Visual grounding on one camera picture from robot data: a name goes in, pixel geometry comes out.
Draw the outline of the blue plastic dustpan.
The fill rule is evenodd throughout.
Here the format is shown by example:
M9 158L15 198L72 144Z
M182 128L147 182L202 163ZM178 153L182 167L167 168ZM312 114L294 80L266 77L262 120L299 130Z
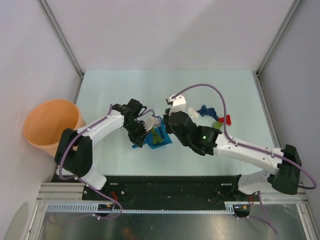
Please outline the blue plastic dustpan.
M147 120L147 134L142 145L148 145L154 150L172 143L162 118L160 116L150 116Z

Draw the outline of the green twisted paper scrap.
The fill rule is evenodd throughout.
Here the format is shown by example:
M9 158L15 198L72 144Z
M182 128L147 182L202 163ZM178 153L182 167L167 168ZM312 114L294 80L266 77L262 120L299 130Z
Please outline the green twisted paper scrap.
M157 133L155 128L152 128L150 130L150 133L152 134L152 142L154 145L156 144L160 144L163 142L163 139L161 138L161 136Z

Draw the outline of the small white paper scrap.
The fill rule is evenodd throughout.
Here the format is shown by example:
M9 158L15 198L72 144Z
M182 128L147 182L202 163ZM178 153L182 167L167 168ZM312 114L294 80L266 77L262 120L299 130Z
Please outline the small white paper scrap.
M200 114L193 107L188 107L187 113L193 119L198 119L200 116Z

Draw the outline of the dark blue twisted paper scrap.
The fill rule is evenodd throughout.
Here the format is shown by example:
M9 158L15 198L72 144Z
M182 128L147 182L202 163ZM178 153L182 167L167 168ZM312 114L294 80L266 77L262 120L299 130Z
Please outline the dark blue twisted paper scrap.
M216 110L213 107L207 107L206 105L202 105L201 108L199 110L196 111L198 114L200 114L200 116L204 117L204 116L210 116L213 119L215 119L216 121L218 121L219 117L216 113Z

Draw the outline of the blue hand brush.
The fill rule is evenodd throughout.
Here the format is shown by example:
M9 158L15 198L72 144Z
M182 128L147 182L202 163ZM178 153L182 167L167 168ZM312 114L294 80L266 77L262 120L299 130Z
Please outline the blue hand brush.
M160 121L160 126L158 128L159 128L161 138L164 140L167 135L166 126L161 116L158 115L157 119Z

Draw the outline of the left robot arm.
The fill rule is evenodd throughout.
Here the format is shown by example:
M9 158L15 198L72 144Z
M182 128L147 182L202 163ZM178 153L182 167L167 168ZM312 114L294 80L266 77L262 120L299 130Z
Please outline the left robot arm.
M124 128L132 144L143 147L148 134L146 124L138 120L147 107L136 99L127 104L110 105L108 113L91 124L76 130L66 128L60 137L54 161L62 180L77 179L93 187L93 194L100 200L110 196L107 178L94 166L93 148L110 133Z

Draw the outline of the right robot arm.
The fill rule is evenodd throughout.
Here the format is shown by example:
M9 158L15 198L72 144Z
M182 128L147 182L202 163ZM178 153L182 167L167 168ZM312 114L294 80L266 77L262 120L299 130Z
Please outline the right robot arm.
M196 125L183 111L166 113L163 121L168 134L175 135L184 147L198 155L228 157L261 169L237 176L236 185L230 188L235 200L242 201L269 188L286 195L297 194L302 163L294 146L267 148L241 143L218 129Z

